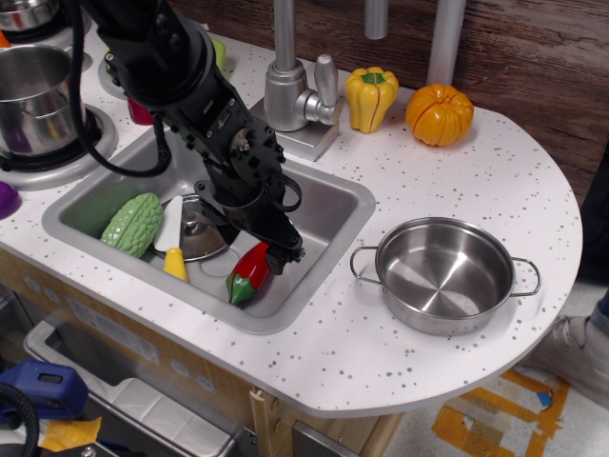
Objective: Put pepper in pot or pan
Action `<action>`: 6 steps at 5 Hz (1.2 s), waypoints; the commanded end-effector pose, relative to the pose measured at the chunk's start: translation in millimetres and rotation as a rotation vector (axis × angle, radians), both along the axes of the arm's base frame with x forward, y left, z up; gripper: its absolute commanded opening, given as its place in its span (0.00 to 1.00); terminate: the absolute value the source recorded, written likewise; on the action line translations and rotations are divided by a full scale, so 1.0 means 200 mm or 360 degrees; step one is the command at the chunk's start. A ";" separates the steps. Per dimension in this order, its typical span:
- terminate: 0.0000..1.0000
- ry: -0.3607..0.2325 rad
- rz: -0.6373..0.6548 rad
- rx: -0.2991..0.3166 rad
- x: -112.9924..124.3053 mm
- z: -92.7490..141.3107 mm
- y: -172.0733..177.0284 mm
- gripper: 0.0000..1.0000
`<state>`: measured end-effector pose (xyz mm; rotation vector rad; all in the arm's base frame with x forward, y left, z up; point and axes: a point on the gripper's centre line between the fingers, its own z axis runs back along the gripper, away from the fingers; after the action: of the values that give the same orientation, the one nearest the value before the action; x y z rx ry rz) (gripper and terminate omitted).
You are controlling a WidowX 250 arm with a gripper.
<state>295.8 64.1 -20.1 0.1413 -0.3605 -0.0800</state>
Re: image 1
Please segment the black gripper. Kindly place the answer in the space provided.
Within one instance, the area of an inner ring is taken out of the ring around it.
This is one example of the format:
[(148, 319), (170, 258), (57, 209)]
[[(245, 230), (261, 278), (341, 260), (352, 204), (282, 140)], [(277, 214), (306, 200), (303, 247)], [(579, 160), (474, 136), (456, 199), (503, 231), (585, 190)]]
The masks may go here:
[(287, 216), (299, 208), (303, 194), (291, 178), (281, 178), (279, 187), (282, 185), (293, 190), (296, 196), (293, 204), (284, 204), (285, 190), (277, 190), (276, 186), (266, 185), (249, 202), (232, 205), (215, 197), (211, 181), (200, 180), (194, 185), (203, 214), (217, 228), (231, 226), (267, 243), (265, 259), (274, 275), (282, 275), (286, 264), (299, 263), (305, 255), (303, 238)]

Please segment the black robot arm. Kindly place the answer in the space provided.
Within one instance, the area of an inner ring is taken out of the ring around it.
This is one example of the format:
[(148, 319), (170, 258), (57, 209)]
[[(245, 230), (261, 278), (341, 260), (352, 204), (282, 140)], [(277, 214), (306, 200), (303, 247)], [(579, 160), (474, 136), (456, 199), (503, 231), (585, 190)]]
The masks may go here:
[(206, 32), (180, 18), (166, 1), (69, 1), (67, 6), (74, 61), (82, 59), (80, 20), (86, 12), (114, 55), (124, 92), (154, 117), (158, 163), (120, 172), (163, 173), (170, 162), (164, 129), (170, 128), (203, 158), (206, 179), (194, 190), (206, 218), (266, 243), (266, 263), (276, 275), (300, 261), (303, 239), (288, 218), (298, 206), (284, 203), (285, 191), (300, 196), (300, 186), (282, 171), (285, 157), (274, 130), (250, 113), (217, 67)]

